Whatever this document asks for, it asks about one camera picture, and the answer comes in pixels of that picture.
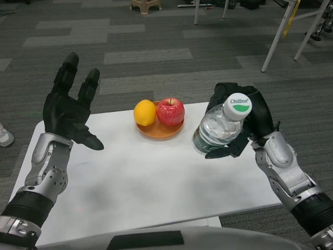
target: white bottle cap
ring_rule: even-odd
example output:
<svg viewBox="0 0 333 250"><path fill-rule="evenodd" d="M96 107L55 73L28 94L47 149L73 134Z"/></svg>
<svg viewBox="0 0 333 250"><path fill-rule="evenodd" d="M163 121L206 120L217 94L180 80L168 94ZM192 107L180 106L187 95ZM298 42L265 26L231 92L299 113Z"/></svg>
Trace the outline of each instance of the white bottle cap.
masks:
<svg viewBox="0 0 333 250"><path fill-rule="evenodd" d="M223 104L223 113L231 121L242 121L250 114L252 102L241 93L234 93Z"/></svg>

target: green logo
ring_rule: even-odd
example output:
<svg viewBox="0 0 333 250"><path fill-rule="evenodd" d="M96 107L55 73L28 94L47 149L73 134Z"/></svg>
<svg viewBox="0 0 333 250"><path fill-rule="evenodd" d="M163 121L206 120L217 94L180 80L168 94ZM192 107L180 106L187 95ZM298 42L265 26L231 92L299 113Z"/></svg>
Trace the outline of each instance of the green logo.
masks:
<svg viewBox="0 0 333 250"><path fill-rule="evenodd" d="M245 112L245 111L247 111L250 108L250 106L239 105L239 104L238 105L234 105L233 107L234 107L235 110L237 110L239 112Z"/></svg>

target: yellow strap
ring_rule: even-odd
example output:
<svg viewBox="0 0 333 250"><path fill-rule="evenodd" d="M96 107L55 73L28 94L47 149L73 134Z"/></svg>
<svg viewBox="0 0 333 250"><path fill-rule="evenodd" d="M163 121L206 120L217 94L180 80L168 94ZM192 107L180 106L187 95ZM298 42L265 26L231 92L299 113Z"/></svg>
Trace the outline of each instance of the yellow strap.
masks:
<svg viewBox="0 0 333 250"><path fill-rule="evenodd" d="M294 18L295 15L296 15L296 12L297 12L298 6L300 5L300 2L301 2L301 0L297 0L297 3L296 3L296 6L295 6L295 9L293 9L293 12L292 12L292 14L291 14L291 17L290 17L290 19L289 19L289 21L288 21L288 24L287 24L287 26L286 26L286 29L285 29L285 31L283 32L283 36L282 36L282 38L285 38L285 37L286 37L286 35L287 35L287 33L288 33L288 30L289 30L289 28L290 28L291 22L292 22L293 18Z"/></svg>

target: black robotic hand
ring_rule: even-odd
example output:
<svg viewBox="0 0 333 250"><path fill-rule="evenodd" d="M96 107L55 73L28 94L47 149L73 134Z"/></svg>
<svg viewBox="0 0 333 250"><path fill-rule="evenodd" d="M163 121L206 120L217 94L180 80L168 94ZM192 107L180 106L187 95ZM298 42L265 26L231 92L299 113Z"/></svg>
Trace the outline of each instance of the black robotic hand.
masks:
<svg viewBox="0 0 333 250"><path fill-rule="evenodd" d="M78 63L78 55L72 52L57 73L53 89L44 104L45 132L61 135L94 150L102 150L104 149L102 142L92 135L85 125L98 86L98 69L89 72L79 91L78 100L68 96L78 70Z"/></svg>
<svg viewBox="0 0 333 250"><path fill-rule="evenodd" d="M224 103L233 93L247 95L252 101L252 111L245 119L243 130L239 136L226 146L206 154L206 159L222 158L229 155L238 157L248 144L248 138L258 140L278 130L279 123L276 128L273 126L271 112L267 103L261 93L253 86L238 86L238 84L234 82L217 83L206 112L214 106Z"/></svg>

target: stool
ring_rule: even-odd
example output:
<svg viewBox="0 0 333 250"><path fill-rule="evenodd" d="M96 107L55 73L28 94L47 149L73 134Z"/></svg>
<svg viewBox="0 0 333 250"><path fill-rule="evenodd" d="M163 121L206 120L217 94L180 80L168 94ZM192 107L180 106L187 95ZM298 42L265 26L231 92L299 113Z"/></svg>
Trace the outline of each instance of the stool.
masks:
<svg viewBox="0 0 333 250"><path fill-rule="evenodd" d="M133 6L138 6L140 8L141 14L148 14L148 10L151 6L158 5L160 10L162 9L161 0L131 0L130 9Z"/></svg>

